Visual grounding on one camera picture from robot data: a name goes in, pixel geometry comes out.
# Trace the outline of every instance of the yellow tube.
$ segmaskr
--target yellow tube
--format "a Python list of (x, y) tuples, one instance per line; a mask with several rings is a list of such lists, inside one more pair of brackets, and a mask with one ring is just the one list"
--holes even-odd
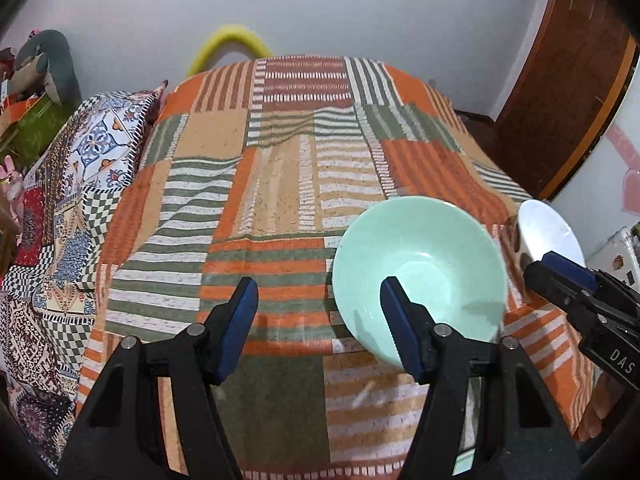
[(204, 44), (196, 59), (191, 63), (187, 77), (196, 75), (207, 69), (207, 62), (212, 54), (229, 41), (237, 41), (247, 47), (255, 57), (271, 57), (271, 50), (258, 36), (247, 30), (242, 25), (223, 25)]

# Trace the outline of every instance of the bed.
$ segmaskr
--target bed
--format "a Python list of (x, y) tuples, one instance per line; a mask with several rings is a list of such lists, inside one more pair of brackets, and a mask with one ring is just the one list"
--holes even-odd
[[(171, 338), (250, 275), (258, 314), (238, 369), (214, 391), (245, 476), (394, 478), (426, 387), (351, 336), (331, 268), (357, 215), (407, 194), (458, 205), (493, 236), (509, 275), (501, 333), (521, 341), (576, 429), (593, 365), (562, 312), (524, 290), (502, 235), (530, 197), (447, 98), (388, 64), (341, 57), (200, 73), (158, 112), (163, 88), (84, 102), (26, 179), (33, 229), (2, 283), (0, 342), (12, 412), (54, 470), (123, 336)], [(104, 135), (78, 148), (96, 114), (127, 130), (127, 107), (134, 133), (113, 159)], [(185, 472), (168, 380), (159, 396), (169, 463)]]

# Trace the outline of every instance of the bowl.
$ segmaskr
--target bowl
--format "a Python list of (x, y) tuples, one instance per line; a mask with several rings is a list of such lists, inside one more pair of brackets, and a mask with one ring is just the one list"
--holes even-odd
[(462, 209), (435, 198), (403, 196), (371, 207), (348, 227), (335, 253), (334, 297), (361, 345), (401, 365), (380, 307), (380, 284), (396, 276), (409, 299), (463, 336), (492, 340), (505, 310), (502, 256)]
[(518, 229), (529, 255), (541, 260), (555, 251), (572, 262), (585, 266), (584, 254), (569, 224), (551, 206), (540, 200), (527, 200), (518, 209)]

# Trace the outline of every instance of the pink bunny toy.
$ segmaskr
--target pink bunny toy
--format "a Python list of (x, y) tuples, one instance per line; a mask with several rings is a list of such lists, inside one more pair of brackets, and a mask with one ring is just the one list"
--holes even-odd
[(11, 155), (4, 158), (4, 166), (0, 165), (0, 186), (4, 196), (9, 201), (11, 216), (19, 228), (22, 228), (22, 217), (24, 215), (24, 186), (22, 184), (22, 174), (16, 171)]

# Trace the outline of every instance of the blue gripper pad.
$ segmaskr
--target blue gripper pad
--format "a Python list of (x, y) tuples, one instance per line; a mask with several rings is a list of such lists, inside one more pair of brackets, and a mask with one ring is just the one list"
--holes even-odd
[(591, 294), (595, 294), (596, 290), (598, 290), (596, 277), (589, 270), (572, 262), (561, 254), (549, 251), (542, 256), (542, 263)]
[(242, 278), (229, 300), (229, 303), (234, 302), (238, 306), (220, 340), (220, 362), (215, 371), (218, 384), (221, 384), (236, 369), (251, 323), (258, 310), (258, 284), (253, 278)]
[(395, 276), (385, 278), (380, 285), (380, 307), (385, 314), (404, 370), (417, 382), (422, 383), (425, 370), (420, 360), (420, 341), (403, 307), (404, 305), (410, 308), (410, 303), (398, 279)]

